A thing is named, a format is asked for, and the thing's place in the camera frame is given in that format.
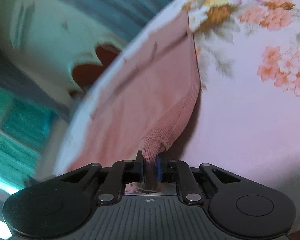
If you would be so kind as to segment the pink ribbed knit garment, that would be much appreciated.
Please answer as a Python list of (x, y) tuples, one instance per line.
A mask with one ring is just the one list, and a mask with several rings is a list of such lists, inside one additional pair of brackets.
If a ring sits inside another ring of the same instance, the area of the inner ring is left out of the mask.
[(141, 151), (145, 177), (134, 189), (157, 191), (156, 158), (186, 128), (199, 90), (194, 38), (182, 11), (152, 33), (102, 89), (70, 170), (90, 163), (111, 166)]

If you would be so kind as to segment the white red heart headboard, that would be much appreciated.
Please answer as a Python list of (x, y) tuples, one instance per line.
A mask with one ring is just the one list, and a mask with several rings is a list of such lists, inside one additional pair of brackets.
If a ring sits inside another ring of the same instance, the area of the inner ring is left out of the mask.
[(61, 0), (0, 0), (0, 51), (49, 93), (77, 88), (78, 64), (100, 64), (97, 46), (127, 42)]

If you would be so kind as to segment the floral pink bed sheet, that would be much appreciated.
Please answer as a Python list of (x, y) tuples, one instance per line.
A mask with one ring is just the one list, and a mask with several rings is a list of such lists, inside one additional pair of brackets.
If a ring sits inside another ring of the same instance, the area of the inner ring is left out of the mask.
[(102, 89), (149, 38), (188, 14), (200, 77), (186, 128), (158, 155), (211, 163), (274, 189), (300, 175), (300, 0), (174, 0), (122, 51), (79, 105), (54, 174), (70, 172)]

